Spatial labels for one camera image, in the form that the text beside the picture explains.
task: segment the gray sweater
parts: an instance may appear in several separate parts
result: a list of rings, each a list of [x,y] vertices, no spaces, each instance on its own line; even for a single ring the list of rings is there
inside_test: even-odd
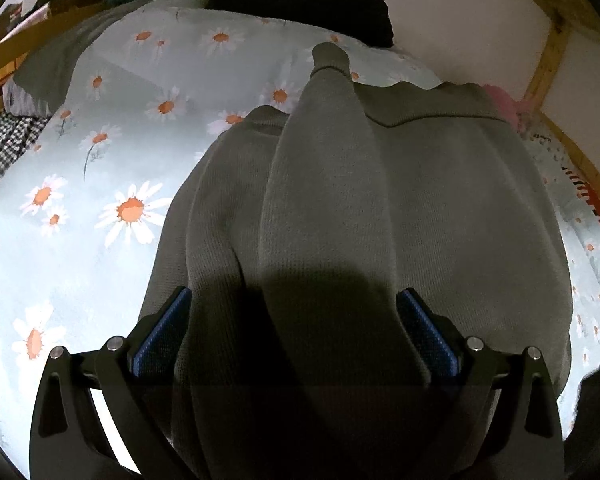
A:
[[[141,317],[194,299],[154,414],[200,478],[404,478],[448,407],[398,318],[407,286],[465,336],[540,347],[556,396],[568,377],[558,225],[488,97],[355,84],[330,43],[314,61],[296,110],[222,134],[164,223]]]

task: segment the bed sheet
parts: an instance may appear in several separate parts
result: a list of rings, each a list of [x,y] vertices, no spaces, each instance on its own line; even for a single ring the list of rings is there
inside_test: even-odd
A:
[[[155,0],[107,28],[0,181],[0,445],[26,476],[48,352],[133,328],[171,199],[222,131],[259,105],[292,111],[324,41],[347,51],[355,81],[440,83],[341,34],[196,7]]]
[[[544,124],[533,127],[525,146],[552,200],[571,276],[571,371],[558,398],[562,434],[566,438],[577,415],[580,383],[600,368],[600,218],[587,196],[571,182],[570,176],[578,170]]]

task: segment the checkered cloth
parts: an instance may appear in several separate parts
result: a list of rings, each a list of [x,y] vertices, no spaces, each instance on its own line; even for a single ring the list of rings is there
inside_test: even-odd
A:
[[[36,142],[49,119],[16,117],[0,112],[0,179],[16,160]]]

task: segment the metal screw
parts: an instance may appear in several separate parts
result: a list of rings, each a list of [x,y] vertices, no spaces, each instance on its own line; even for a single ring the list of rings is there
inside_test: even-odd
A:
[[[538,359],[542,357],[542,352],[535,346],[530,346],[526,350],[526,353],[528,353],[529,357],[531,357],[534,361],[538,361]]]
[[[466,345],[474,352],[479,352],[484,348],[484,342],[479,337],[472,335],[466,339]]]
[[[64,348],[61,346],[54,346],[49,352],[49,357],[52,359],[58,359],[64,353]]]
[[[116,351],[122,348],[125,339],[122,336],[115,335],[107,341],[107,350]]]

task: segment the daisy print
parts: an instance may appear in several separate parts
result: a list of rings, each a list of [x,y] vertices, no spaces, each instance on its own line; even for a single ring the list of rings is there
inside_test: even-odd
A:
[[[66,329],[63,326],[46,326],[53,311],[51,303],[45,301],[26,308],[24,321],[18,318],[13,322],[20,339],[11,345],[11,349],[18,354],[16,364],[21,370],[39,367],[42,371],[50,350],[64,337]]]
[[[49,208],[46,213],[46,218],[42,219],[42,227],[40,234],[43,236],[51,236],[60,231],[60,226],[64,225],[69,218],[64,207],[61,205]]]
[[[238,44],[244,41],[244,34],[228,28],[219,27],[216,30],[210,30],[202,38],[200,46],[206,49],[206,54],[211,56],[214,53],[223,54],[233,52]]]
[[[265,87],[260,95],[260,104],[273,106],[288,114],[294,109],[299,99],[300,89],[287,80],[281,80]]]
[[[160,59],[162,58],[162,54],[164,53],[165,50],[167,50],[170,43],[171,43],[171,41],[168,40],[168,38],[158,38],[155,40],[154,49],[151,54],[151,63],[152,64],[158,64],[160,62]]]
[[[58,193],[58,189],[65,184],[66,180],[55,174],[46,177],[42,186],[36,186],[26,194],[29,200],[20,206],[22,215],[27,213],[35,215],[40,209],[46,210],[54,200],[59,200],[64,196],[62,193]]]
[[[82,142],[80,149],[87,152],[84,159],[84,167],[82,168],[82,179],[86,178],[87,165],[94,160],[102,158],[104,153],[109,148],[113,139],[122,135],[120,128],[105,124],[99,131],[91,131]]]
[[[91,74],[87,81],[87,97],[92,101],[99,101],[102,95],[107,92],[108,82],[108,70],[100,70]]]
[[[150,244],[155,236],[149,229],[148,224],[162,226],[164,216],[155,212],[155,209],[167,207],[173,198],[159,198],[152,202],[147,199],[157,193],[162,184],[149,186],[149,181],[142,184],[140,189],[132,184],[126,196],[119,191],[115,193],[116,201],[104,206],[100,215],[102,220],[96,224],[96,229],[113,225],[104,240],[104,246],[108,248],[118,238],[120,231],[125,230],[125,242],[131,242],[131,235],[136,236],[141,244]]]
[[[155,101],[146,106],[147,117],[165,121],[167,118],[175,120],[187,111],[187,99],[180,95],[180,89],[173,87],[171,90],[162,90]]]
[[[210,122],[206,126],[206,132],[209,135],[217,137],[222,132],[227,131],[234,124],[241,123],[242,120],[247,116],[247,112],[230,113],[223,110],[218,114],[218,119]]]
[[[58,139],[71,130],[74,126],[74,112],[68,108],[62,108],[57,115],[56,132],[58,132]]]
[[[150,30],[138,30],[134,32],[126,42],[127,58],[139,54],[146,46],[151,45],[154,39],[155,36]]]

